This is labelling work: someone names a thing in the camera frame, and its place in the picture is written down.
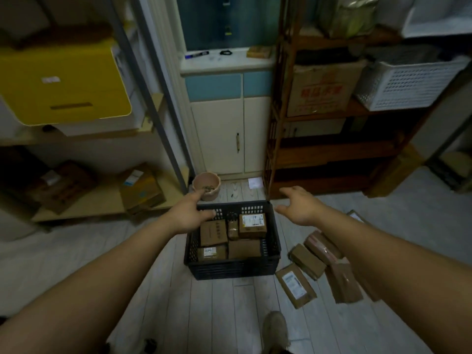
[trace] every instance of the forearm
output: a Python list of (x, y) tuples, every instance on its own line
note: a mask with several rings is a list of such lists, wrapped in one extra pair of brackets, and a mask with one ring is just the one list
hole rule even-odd
[(163, 215), (58, 283), (0, 328), (2, 352), (93, 351), (105, 342), (173, 235)]
[(323, 205), (313, 216), (401, 318), (436, 352), (470, 345), (470, 267)]

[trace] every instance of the person's left arm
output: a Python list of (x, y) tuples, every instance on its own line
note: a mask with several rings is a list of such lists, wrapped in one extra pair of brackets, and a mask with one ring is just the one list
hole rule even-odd
[(103, 345), (168, 241), (215, 216), (187, 194), (156, 221), (80, 268), (0, 327), (3, 354), (93, 353)]

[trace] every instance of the person's left hand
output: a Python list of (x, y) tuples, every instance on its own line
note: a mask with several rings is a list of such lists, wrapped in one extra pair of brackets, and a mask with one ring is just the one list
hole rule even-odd
[(205, 190), (188, 193), (164, 215), (174, 234), (191, 232), (197, 229), (202, 222), (216, 216), (215, 210), (197, 210), (197, 202), (204, 193)]

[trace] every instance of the large cardboard box with red text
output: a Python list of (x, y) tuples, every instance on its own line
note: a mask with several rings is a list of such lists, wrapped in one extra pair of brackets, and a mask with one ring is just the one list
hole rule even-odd
[(346, 110), (365, 60), (294, 67), (287, 117)]

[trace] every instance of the black plastic crate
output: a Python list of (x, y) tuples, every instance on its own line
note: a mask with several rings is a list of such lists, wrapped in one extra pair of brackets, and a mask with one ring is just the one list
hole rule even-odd
[(222, 260), (198, 262), (197, 249), (200, 247), (200, 228), (187, 234), (184, 264), (189, 267), (197, 280), (215, 280), (273, 275), (280, 260), (280, 240), (275, 223), (272, 204), (269, 201), (231, 202), (198, 205), (198, 210), (216, 210), (214, 220), (236, 220), (240, 214), (266, 215), (267, 235), (261, 239), (261, 257), (245, 260)]

